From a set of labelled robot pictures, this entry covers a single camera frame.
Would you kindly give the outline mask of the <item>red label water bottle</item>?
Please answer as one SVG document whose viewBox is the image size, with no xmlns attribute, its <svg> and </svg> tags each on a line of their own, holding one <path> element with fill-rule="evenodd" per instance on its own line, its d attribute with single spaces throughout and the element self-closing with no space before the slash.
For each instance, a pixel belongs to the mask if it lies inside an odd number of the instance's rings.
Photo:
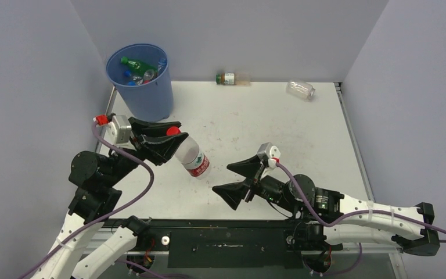
<svg viewBox="0 0 446 279">
<path fill-rule="evenodd" d="M 210 172 L 209 158 L 190 135 L 182 141 L 174 156 L 194 178 L 201 180 Z"/>
</svg>

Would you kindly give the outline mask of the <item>Pepsi English label bottle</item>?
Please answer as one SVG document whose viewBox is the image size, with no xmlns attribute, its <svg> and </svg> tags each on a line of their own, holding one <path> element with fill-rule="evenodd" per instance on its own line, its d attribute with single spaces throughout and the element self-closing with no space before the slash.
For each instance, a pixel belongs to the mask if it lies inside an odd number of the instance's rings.
<svg viewBox="0 0 446 279">
<path fill-rule="evenodd" d="M 126 70 L 124 72 L 124 76 L 128 79 L 127 85 L 129 86 L 141 85 L 144 82 L 143 77 L 133 73 L 130 70 Z"/>
</svg>

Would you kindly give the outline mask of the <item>green plastic bottle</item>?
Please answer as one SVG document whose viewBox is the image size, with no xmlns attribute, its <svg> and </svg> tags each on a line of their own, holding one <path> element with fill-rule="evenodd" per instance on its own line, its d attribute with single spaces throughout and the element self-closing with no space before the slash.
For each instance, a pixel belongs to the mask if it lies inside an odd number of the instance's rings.
<svg viewBox="0 0 446 279">
<path fill-rule="evenodd" d="M 120 59 L 120 63 L 126 65 L 131 73 L 134 73 L 137 76 L 143 77 L 147 71 L 149 73 L 152 73 L 153 76 L 156 76 L 158 74 L 158 70 L 156 67 L 140 60 L 129 59 L 126 56 L 123 56 Z"/>
</svg>

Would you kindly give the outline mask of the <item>blue label crushed bottle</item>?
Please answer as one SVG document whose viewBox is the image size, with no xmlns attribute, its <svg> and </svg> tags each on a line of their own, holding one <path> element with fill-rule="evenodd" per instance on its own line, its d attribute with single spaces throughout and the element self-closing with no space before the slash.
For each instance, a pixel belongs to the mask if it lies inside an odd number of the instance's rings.
<svg viewBox="0 0 446 279">
<path fill-rule="evenodd" d="M 161 73 L 167 66 L 167 59 L 166 58 L 160 58 L 157 66 L 158 73 Z"/>
</svg>

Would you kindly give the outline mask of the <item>green cap brown bottle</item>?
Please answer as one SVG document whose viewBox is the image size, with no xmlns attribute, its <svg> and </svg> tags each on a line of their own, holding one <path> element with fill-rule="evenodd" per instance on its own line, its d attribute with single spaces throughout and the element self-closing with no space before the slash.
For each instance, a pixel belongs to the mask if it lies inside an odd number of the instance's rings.
<svg viewBox="0 0 446 279">
<path fill-rule="evenodd" d="M 218 73 L 215 75 L 215 82 L 218 85 L 250 86 L 250 76 L 247 73 Z"/>
</svg>

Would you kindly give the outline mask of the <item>clear plastic jar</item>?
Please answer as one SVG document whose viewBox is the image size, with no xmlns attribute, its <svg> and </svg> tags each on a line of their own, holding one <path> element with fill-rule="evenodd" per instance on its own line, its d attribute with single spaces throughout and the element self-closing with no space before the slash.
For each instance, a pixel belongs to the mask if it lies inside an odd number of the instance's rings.
<svg viewBox="0 0 446 279">
<path fill-rule="evenodd" d="M 305 101 L 311 101 L 315 94 L 315 88 L 311 84 L 303 81 L 289 81 L 285 91 Z"/>
</svg>

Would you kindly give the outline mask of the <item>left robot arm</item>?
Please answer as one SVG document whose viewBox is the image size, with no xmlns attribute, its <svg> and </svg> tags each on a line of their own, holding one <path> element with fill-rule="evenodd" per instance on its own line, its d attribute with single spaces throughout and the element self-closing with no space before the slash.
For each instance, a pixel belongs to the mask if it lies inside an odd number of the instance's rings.
<svg viewBox="0 0 446 279">
<path fill-rule="evenodd" d="M 69 181 L 77 187 L 63 225 L 48 254 L 26 272 L 30 278 L 98 278 L 123 254 L 145 249 L 150 242 L 149 223 L 135 216 L 122 221 L 116 232 L 89 255 L 84 251 L 110 216 L 123 210 L 118 205 L 122 192 L 116 184 L 137 167 L 149 174 L 152 165 L 167 163 L 188 133 L 175 133 L 180 122 L 146 122 L 121 115 L 99 115 L 92 133 L 100 137 L 101 127 L 110 128 L 115 143 L 102 155 L 82 151 L 71 162 Z"/>
</svg>

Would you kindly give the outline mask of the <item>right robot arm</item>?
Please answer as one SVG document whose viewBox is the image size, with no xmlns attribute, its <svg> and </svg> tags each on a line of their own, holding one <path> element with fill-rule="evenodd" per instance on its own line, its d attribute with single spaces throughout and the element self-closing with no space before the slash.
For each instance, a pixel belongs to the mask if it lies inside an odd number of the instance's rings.
<svg viewBox="0 0 446 279">
<path fill-rule="evenodd" d="M 262 198 L 314 226 L 305 233 L 313 249 L 325 244 L 376 243 L 410 255 L 434 256 L 440 248 L 430 203 L 396 207 L 319 188 L 304 174 L 292 175 L 276 157 L 255 155 L 227 169 L 243 176 L 243 181 L 216 185 L 212 190 L 231 209 L 255 196 Z"/>
</svg>

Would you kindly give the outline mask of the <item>blue plastic bin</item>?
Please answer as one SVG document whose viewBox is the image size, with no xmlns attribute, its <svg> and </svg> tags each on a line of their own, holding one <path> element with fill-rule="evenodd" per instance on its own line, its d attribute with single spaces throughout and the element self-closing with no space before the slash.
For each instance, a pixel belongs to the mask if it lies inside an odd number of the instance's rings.
<svg viewBox="0 0 446 279">
<path fill-rule="evenodd" d="M 124 72 L 129 70 L 120 63 L 121 57 L 140 60 L 157 68 L 160 58 L 167 59 L 167 66 L 150 81 L 141 85 L 129 86 Z M 174 107 L 170 61 L 167 53 L 152 44 L 133 44 L 114 52 L 106 62 L 106 75 L 115 86 L 134 117 L 144 121 L 160 121 L 170 116 Z"/>
</svg>

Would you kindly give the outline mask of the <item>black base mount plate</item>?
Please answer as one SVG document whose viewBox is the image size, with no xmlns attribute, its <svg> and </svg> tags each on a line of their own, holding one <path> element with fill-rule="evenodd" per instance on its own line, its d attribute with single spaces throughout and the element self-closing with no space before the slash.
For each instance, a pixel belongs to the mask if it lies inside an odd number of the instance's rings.
<svg viewBox="0 0 446 279">
<path fill-rule="evenodd" d="M 167 256 L 169 268 L 302 267 L 341 251 L 318 225 L 292 220 L 154 219 L 125 255 Z"/>
</svg>

